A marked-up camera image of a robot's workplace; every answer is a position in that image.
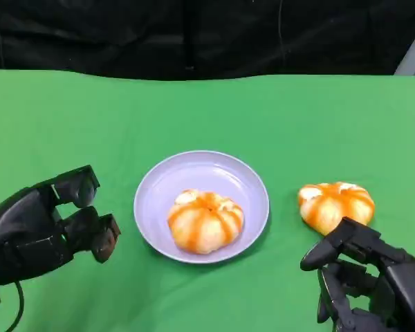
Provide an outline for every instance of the plate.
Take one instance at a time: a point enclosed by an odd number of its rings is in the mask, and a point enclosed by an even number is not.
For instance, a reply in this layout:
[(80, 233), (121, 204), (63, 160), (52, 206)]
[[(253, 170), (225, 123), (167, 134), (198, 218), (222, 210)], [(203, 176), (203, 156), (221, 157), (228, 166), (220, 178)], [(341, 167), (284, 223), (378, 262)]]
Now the plate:
[[(244, 227), (234, 242), (208, 255), (176, 246), (167, 215), (186, 189), (216, 192), (241, 206)], [(269, 197), (258, 174), (241, 160), (215, 151), (189, 151), (165, 159), (146, 174), (133, 200), (133, 215), (142, 236), (163, 255), (208, 264), (234, 257), (254, 243), (268, 220)]]

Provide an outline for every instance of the green backdrop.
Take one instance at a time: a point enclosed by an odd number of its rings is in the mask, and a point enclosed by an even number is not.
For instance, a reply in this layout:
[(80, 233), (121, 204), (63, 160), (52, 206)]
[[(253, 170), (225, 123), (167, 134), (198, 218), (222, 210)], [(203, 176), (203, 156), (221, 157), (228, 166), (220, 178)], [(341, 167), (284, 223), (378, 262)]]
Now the green backdrop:
[[(242, 159), (268, 188), (269, 226), (226, 264), (162, 257), (133, 220), (147, 170), (191, 149)], [(142, 82), (0, 71), (0, 202), (86, 164), (102, 185), (95, 206), (122, 230), (116, 251), (104, 265), (82, 253), (23, 282), (17, 331), (330, 331), (315, 323), (316, 274), (299, 269), (319, 239), (299, 217), (306, 183), (365, 186), (377, 205), (372, 226), (415, 254), (415, 77)], [(0, 296), (2, 332), (18, 301), (13, 285)]]

